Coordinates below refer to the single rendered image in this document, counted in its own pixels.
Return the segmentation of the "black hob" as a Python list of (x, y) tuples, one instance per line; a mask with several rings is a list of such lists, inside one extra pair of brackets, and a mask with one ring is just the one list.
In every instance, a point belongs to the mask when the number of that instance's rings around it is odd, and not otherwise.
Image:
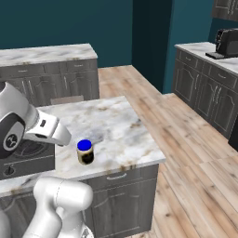
[[(15, 169), (7, 174), (9, 167)], [(55, 145), (23, 140), (8, 158), (0, 159), (0, 180), (13, 179), (55, 169)]]

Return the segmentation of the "grey cupboard run, marble top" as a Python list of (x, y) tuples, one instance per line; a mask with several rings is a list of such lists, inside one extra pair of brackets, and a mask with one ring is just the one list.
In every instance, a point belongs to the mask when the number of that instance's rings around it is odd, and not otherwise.
[(0, 66), (0, 81), (9, 82), (34, 106), (48, 106), (53, 99), (74, 96), (99, 98), (96, 59)]

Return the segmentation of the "grey island drawer front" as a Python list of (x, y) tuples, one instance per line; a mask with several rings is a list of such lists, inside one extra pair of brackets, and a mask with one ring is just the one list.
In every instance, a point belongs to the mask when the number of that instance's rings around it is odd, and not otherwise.
[[(148, 165), (110, 175), (84, 179), (84, 183), (88, 184), (94, 191), (104, 188), (112, 188), (113, 186), (124, 185), (129, 182), (143, 181), (146, 179), (156, 179), (158, 174), (158, 168), (159, 165)], [(106, 179), (107, 177), (121, 176), (124, 173), (127, 173), (127, 176), (125, 178), (117, 180)]]

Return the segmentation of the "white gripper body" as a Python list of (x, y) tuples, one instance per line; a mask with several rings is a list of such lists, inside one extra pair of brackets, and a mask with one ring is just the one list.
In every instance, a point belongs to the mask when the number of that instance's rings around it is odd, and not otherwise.
[(50, 135), (49, 142), (53, 144), (57, 144), (59, 146), (67, 146), (72, 138), (72, 134), (64, 126), (58, 118), (52, 119), (50, 121)]

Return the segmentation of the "grey cupboard run with drawers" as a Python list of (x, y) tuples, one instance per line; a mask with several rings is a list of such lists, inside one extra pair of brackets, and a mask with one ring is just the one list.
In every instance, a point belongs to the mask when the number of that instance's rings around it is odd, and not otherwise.
[(177, 49), (172, 92), (229, 138), (238, 114), (238, 78)]

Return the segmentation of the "grey wall cupboard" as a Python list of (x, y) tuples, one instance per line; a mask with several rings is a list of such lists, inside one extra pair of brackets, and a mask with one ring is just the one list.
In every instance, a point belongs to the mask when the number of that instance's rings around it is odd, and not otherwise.
[(212, 17), (238, 21), (238, 0), (214, 0)]

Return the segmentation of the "black appliance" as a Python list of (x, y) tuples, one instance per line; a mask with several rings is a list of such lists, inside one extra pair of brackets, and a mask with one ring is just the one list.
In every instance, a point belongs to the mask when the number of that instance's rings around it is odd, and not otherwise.
[(233, 126), (228, 143), (238, 152), (238, 122)]

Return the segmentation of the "blue-lidded dark jar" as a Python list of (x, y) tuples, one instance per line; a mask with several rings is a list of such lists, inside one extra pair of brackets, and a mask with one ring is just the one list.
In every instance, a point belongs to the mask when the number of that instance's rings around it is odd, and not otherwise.
[(88, 139), (82, 139), (77, 143), (78, 160), (83, 165), (89, 165), (94, 161), (92, 143)]

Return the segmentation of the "grey island cupboard door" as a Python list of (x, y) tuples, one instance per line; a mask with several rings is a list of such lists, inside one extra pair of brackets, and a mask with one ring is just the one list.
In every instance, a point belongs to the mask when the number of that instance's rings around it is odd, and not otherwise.
[(126, 238), (149, 231), (155, 178), (94, 193), (92, 217), (96, 238)]
[(1, 197), (0, 209), (9, 218), (11, 238), (21, 238), (33, 219), (36, 201), (32, 192)]

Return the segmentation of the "black coffee machine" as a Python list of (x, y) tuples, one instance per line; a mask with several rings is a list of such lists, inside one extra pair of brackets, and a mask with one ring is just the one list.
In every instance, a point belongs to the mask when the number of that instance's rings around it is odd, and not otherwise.
[(238, 58), (238, 28), (219, 29), (216, 35), (216, 51), (206, 55), (214, 60)]

